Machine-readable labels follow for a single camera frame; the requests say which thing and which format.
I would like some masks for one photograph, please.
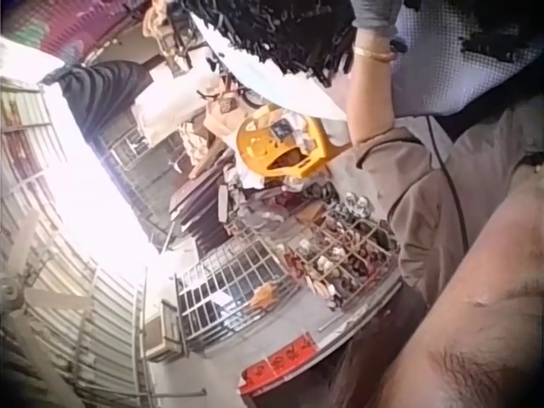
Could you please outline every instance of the wrist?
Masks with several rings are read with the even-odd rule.
[[[391,40],[379,31],[357,29],[355,47],[361,47],[374,53],[387,53],[391,50]]]

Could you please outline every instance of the red sign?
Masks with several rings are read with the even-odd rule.
[[[308,333],[302,335],[266,360],[245,369],[242,378],[246,383],[240,387],[240,394],[251,394],[282,379],[310,361],[316,354],[317,347],[312,337]]]

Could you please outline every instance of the ceiling fan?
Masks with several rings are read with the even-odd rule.
[[[83,402],[74,390],[55,370],[51,359],[32,332],[24,306],[62,310],[90,310],[93,305],[90,297],[69,295],[25,287],[22,277],[31,250],[32,238],[36,232],[40,212],[31,209],[14,239],[4,269],[0,270],[0,313],[2,325],[13,333],[20,349],[32,364],[40,378],[48,385],[49,391],[58,401],[70,408],[84,408]]]

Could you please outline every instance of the bright sky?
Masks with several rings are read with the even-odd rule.
[[[132,208],[85,143],[60,87],[48,87],[46,104],[68,163],[48,182],[65,227],[104,270],[141,279],[158,253],[149,243]]]

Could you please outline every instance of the skin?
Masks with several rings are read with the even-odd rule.
[[[394,363],[377,406],[512,406],[544,364],[543,236],[544,188],[521,188],[496,211]],[[443,369],[445,351],[484,372],[465,373],[459,384]],[[472,402],[459,403],[459,393]]]
[[[389,38],[361,29],[357,31],[355,47],[378,54],[390,52]],[[355,55],[346,110],[354,145],[393,128],[390,64]]]

